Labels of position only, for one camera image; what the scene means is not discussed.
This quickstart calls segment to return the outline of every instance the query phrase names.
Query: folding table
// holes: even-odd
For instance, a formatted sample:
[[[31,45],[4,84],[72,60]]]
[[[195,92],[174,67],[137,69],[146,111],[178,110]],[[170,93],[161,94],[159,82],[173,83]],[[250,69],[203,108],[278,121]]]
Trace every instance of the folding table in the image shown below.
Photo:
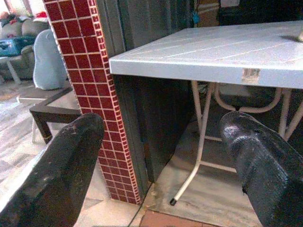
[[[191,80],[200,130],[196,164],[171,205],[175,205],[200,165],[230,172],[235,169],[205,162],[202,151],[212,93],[218,104],[236,110],[220,98],[219,83],[276,87],[273,101],[262,108],[241,107],[247,113],[262,113],[276,106],[284,95],[279,134],[288,140],[303,116],[303,101],[286,130],[291,89],[303,89],[303,43],[297,37],[302,21],[253,25],[189,28],[156,40],[109,60],[110,71],[167,79]],[[209,82],[201,113],[197,81]]]

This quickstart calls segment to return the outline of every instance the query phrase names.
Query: wall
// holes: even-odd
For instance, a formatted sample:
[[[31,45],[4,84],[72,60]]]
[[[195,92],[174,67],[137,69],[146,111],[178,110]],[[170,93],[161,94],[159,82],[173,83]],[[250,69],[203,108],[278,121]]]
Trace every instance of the wall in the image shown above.
[[[104,119],[100,169],[113,199],[140,196],[95,0],[44,0],[81,112]]]

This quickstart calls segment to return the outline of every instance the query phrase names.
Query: dark wooden table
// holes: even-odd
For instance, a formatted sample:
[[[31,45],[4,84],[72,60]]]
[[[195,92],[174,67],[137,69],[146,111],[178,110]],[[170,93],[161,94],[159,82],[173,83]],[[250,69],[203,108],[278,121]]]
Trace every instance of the dark wooden table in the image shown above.
[[[71,123],[81,115],[79,109],[69,109],[52,105],[56,100],[62,98],[71,91],[71,87],[66,87],[59,93],[56,93],[29,109],[46,144],[53,137],[47,122]]]

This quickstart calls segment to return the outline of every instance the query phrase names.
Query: cable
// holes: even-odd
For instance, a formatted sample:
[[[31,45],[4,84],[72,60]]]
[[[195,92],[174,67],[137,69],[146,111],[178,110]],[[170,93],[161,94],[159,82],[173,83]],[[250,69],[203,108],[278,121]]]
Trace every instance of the cable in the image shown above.
[[[152,184],[149,186],[149,188],[148,188],[148,190],[147,190],[147,193],[146,193],[146,195],[144,196],[143,201],[142,201],[142,203],[141,203],[139,209],[137,210],[137,212],[135,213],[133,219],[131,220],[131,222],[128,224],[127,227],[130,227],[131,223],[134,221],[135,217],[138,215],[139,211],[141,210],[141,208],[142,208],[142,206],[143,206],[143,204],[144,204],[145,198],[146,198],[146,196],[147,196],[147,194],[148,194],[148,191],[150,190],[151,186],[152,186]]]

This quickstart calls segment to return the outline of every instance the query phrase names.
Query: sofa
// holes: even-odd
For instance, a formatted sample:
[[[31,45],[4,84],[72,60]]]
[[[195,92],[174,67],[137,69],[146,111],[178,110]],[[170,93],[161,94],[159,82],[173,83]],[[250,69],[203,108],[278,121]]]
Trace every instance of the sofa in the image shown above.
[[[6,24],[0,31],[0,39],[6,39],[8,35],[22,36],[33,35],[37,36],[43,30],[49,28],[48,23],[34,22],[32,19],[27,19],[24,22],[15,22],[14,24]],[[20,79],[31,79],[33,77],[35,56],[33,46],[25,46],[21,50],[21,55],[10,57],[10,62],[14,67]],[[4,79],[12,79],[11,73],[6,63],[0,63],[0,75]]]

